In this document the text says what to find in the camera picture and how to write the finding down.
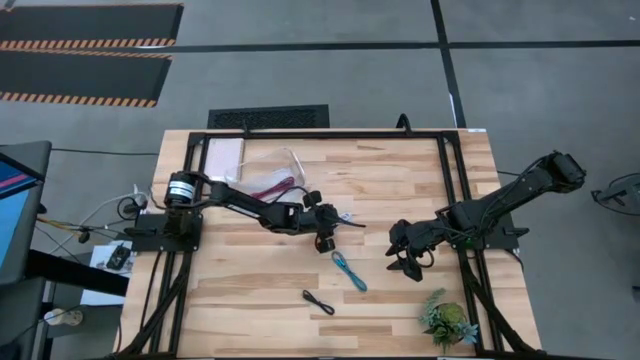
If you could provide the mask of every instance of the pink object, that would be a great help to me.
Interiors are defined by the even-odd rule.
[[[252,193],[251,196],[256,199],[262,199],[274,193],[281,194],[287,191],[290,187],[292,187],[293,184],[295,184],[295,179],[293,178],[293,176],[289,176],[284,180],[280,181],[279,183],[277,183],[276,185],[268,188],[267,190],[260,191],[257,193]]]

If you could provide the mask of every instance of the gray floor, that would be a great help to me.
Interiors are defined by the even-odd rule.
[[[442,8],[451,41],[640,39],[640,5],[632,0],[443,0]],[[426,0],[189,0],[178,45],[435,39]],[[597,207],[589,190],[638,171],[640,48],[452,56],[468,126],[488,129],[500,169],[518,172],[558,149],[588,170],[584,189],[514,213],[517,225],[532,229],[522,257],[544,348],[637,358],[640,304],[630,287],[640,284],[640,221]],[[437,50],[178,54],[156,108],[3,102],[0,143],[156,151],[165,129],[204,127],[208,109],[319,103],[329,104],[334,127],[388,127],[400,112],[414,127],[453,126]],[[154,166],[154,158],[54,153],[44,202],[52,217],[79,221],[133,183],[146,188]],[[108,210],[96,222],[113,219]],[[35,248],[53,246],[36,234]],[[69,243],[73,252],[90,247]],[[114,331],[56,340],[53,358],[103,355]]]

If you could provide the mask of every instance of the potted plant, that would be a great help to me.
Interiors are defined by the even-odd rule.
[[[425,305],[424,315],[419,320],[429,326],[424,332],[433,336],[433,344],[442,346],[443,352],[447,348],[462,341],[465,344],[473,344],[478,334],[478,325],[471,325],[467,321],[462,306],[456,303],[443,303],[436,305],[445,290],[436,290]]]

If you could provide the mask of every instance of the floor mat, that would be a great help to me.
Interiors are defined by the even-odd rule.
[[[0,99],[154,107],[171,57],[75,50],[0,50]]]
[[[329,105],[209,110],[208,129],[330,128]]]
[[[182,4],[24,6],[0,11],[0,48],[168,46]]]

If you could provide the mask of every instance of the wooden table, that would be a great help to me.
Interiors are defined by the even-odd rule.
[[[165,132],[153,180],[158,201],[169,175],[182,169],[188,133]],[[497,189],[500,184],[487,134],[460,130],[460,137],[473,196]],[[245,159],[269,153],[283,142],[248,140]],[[422,334],[425,328],[417,318],[427,297],[441,287],[447,290],[443,300],[466,307],[456,254],[446,245],[438,246],[435,266],[423,272],[420,283],[401,272],[387,271],[394,258],[384,256],[389,228],[398,219],[430,219],[435,210],[448,205],[436,141],[298,139],[286,140],[286,146],[299,157],[309,189],[320,190],[339,212],[351,212],[355,222],[367,225],[365,229],[339,227],[335,240],[369,291],[358,292],[330,254],[316,252],[315,235],[271,234],[235,212],[206,209],[201,247],[191,268],[178,357],[441,354],[431,336]],[[453,151],[448,151],[457,179]],[[457,199],[462,199],[459,182],[455,185]],[[144,253],[136,259],[122,312],[123,346],[138,331],[155,256]],[[486,251],[486,258],[498,307],[523,339],[539,348],[520,265],[500,250]],[[148,314],[158,297],[163,261],[164,257]],[[332,305],[335,315],[305,302],[302,289]],[[485,348],[491,348],[480,303],[478,309]],[[172,313],[170,309],[165,317],[161,350],[168,346]],[[447,354],[473,354],[473,347],[459,344]]]

